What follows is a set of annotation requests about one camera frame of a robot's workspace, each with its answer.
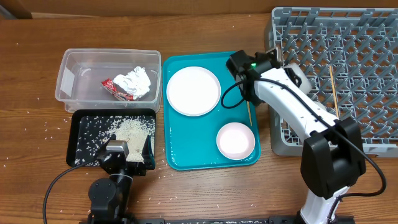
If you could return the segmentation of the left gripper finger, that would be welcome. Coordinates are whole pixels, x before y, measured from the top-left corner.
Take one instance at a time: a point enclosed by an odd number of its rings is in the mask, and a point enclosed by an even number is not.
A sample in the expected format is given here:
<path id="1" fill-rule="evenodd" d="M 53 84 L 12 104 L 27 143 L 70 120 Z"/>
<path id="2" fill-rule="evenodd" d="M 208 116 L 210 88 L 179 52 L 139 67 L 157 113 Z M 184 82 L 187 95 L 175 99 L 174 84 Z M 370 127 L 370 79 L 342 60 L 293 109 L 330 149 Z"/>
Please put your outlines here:
<path id="1" fill-rule="evenodd" d="M 142 148 L 142 153 L 141 153 L 144 167 L 146 170 L 155 169 L 155 158 L 154 158 L 154 153 L 152 151 L 152 144 L 150 139 L 151 137 L 148 135 L 146 137 L 146 141 L 144 143 L 144 147 Z"/>
<path id="2" fill-rule="evenodd" d="M 106 148 L 110 143 L 113 143 L 116 140 L 116 135 L 112 134 L 111 137 L 97 150 L 96 155 L 102 156 L 106 154 Z"/>

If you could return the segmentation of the cooked rice pile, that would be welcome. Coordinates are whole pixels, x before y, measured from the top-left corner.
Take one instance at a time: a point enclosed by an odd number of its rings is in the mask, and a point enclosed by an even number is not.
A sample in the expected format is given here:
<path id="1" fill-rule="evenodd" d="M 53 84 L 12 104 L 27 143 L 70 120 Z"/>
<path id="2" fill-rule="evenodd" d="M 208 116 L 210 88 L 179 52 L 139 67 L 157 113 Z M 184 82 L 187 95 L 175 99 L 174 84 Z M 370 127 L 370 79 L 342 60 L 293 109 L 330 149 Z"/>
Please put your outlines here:
<path id="1" fill-rule="evenodd" d="M 90 161 L 112 135 L 126 141 L 128 162 L 142 162 L 147 137 L 154 145 L 155 118 L 152 116 L 84 116 L 79 122 L 75 165 Z"/>

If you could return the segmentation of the pink bowl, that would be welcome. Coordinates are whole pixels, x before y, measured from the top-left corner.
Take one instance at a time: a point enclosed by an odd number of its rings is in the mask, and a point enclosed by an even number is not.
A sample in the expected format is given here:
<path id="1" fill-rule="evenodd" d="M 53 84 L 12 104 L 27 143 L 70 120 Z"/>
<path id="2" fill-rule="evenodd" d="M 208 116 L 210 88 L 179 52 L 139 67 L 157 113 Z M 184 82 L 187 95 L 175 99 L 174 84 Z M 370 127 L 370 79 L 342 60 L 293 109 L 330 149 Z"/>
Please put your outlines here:
<path id="1" fill-rule="evenodd" d="M 249 127 L 232 122 L 218 131 L 216 145 L 220 153 L 228 159 L 242 160 L 253 152 L 256 143 L 254 133 Z"/>

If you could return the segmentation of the white napkin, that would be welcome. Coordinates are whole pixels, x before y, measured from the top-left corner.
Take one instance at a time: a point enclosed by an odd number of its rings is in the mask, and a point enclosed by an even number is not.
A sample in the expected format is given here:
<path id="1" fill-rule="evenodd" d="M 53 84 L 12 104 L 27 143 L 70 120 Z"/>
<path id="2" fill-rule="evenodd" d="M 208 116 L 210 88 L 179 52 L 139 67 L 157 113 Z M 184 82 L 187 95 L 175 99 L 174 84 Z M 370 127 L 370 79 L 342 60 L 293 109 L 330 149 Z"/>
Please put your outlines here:
<path id="1" fill-rule="evenodd" d="M 133 100 L 143 97 L 150 91 L 150 79 L 144 67 L 137 66 L 127 75 L 119 74 L 113 83 L 121 87 Z"/>

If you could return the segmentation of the grey bowl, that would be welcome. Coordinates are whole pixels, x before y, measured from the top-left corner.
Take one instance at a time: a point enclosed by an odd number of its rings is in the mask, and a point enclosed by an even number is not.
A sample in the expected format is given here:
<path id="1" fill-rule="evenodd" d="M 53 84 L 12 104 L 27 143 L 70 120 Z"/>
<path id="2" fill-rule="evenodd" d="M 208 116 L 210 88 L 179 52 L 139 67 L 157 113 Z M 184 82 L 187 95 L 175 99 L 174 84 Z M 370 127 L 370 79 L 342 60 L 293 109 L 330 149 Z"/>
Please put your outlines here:
<path id="1" fill-rule="evenodd" d="M 305 76 L 302 69 L 296 64 L 291 63 L 284 67 L 284 70 L 291 81 L 305 94 L 308 94 L 312 89 L 312 85 Z"/>

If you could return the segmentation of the red snack wrapper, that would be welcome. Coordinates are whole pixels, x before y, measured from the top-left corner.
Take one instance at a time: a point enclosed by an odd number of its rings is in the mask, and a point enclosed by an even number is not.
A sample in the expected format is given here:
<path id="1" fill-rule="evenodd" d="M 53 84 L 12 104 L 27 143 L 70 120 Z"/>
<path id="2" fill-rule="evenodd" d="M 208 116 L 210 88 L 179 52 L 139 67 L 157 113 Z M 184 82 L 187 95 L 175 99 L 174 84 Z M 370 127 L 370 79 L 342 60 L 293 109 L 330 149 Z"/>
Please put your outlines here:
<path id="1" fill-rule="evenodd" d="M 116 84 L 111 79 L 106 79 L 101 82 L 102 86 L 110 92 L 119 101 L 133 101 L 134 97 L 128 93 L 118 91 Z"/>

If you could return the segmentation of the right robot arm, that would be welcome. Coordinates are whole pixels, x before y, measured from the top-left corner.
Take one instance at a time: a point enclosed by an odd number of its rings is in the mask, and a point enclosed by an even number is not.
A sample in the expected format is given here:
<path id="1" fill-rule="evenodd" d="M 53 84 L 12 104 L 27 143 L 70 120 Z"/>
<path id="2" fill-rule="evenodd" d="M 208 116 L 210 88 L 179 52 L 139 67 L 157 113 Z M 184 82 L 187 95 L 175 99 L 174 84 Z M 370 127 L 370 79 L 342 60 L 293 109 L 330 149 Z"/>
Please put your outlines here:
<path id="1" fill-rule="evenodd" d="M 340 196 L 366 171 L 359 125 L 329 113 L 308 97 L 312 86 L 296 63 L 282 65 L 278 49 L 249 56 L 240 50 L 226 67 L 242 98 L 267 103 L 301 140 L 300 172 L 308 187 L 304 206 L 295 218 L 278 223 L 354 223 L 335 214 Z"/>

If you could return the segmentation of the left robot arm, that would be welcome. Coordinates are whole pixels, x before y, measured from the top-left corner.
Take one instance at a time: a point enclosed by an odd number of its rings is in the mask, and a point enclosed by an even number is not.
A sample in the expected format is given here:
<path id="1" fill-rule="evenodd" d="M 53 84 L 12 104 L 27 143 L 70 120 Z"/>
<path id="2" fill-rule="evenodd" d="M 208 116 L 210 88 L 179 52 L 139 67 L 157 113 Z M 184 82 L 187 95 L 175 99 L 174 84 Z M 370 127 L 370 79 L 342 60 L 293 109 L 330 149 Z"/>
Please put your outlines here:
<path id="1" fill-rule="evenodd" d="M 90 186 L 88 223 L 138 222 L 133 214 L 127 212 L 127 204 L 133 177 L 145 176 L 148 170 L 155 169 L 150 136 L 146 137 L 142 148 L 142 162 L 128 162 L 128 154 L 127 142 L 117 140 L 115 135 L 99 149 L 96 159 L 109 177 L 98 179 Z"/>

